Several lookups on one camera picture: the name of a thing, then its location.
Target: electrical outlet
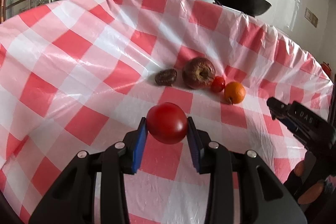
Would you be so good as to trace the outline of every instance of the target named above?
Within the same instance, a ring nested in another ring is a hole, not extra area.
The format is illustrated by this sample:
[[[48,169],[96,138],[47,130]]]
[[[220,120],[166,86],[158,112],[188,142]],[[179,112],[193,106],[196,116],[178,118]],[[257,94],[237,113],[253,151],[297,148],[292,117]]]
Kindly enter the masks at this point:
[[[319,22],[319,19],[308,8],[306,8],[305,18],[308,19],[315,28],[317,28],[317,23]]]

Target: red tomato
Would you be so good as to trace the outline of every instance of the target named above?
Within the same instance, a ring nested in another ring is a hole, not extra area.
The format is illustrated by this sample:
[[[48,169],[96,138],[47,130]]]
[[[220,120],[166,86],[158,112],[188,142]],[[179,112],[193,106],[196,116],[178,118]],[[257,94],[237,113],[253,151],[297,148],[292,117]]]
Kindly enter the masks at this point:
[[[159,142],[175,144],[183,140],[188,131],[188,121],[183,110],[172,103],[153,106],[147,114],[149,133]]]
[[[216,76],[211,84],[210,89],[213,92],[221,92],[225,88],[225,80],[221,76]]]

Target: table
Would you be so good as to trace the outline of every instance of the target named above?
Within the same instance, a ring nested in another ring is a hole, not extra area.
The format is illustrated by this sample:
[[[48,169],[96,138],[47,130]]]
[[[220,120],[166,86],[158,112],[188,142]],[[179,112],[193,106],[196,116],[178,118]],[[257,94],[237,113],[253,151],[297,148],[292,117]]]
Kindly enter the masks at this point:
[[[78,151],[122,140],[157,103],[176,103],[229,150],[257,151],[281,181],[305,150],[272,121],[267,98],[328,115],[332,82],[311,54],[273,26],[198,0],[63,0],[7,20],[0,37],[0,190],[25,223]],[[187,89],[181,69],[195,56],[241,82],[245,100],[229,106]],[[172,67],[176,84],[155,86],[153,74]],[[131,223],[204,221],[209,176],[194,170],[186,140],[149,135],[125,184]]]

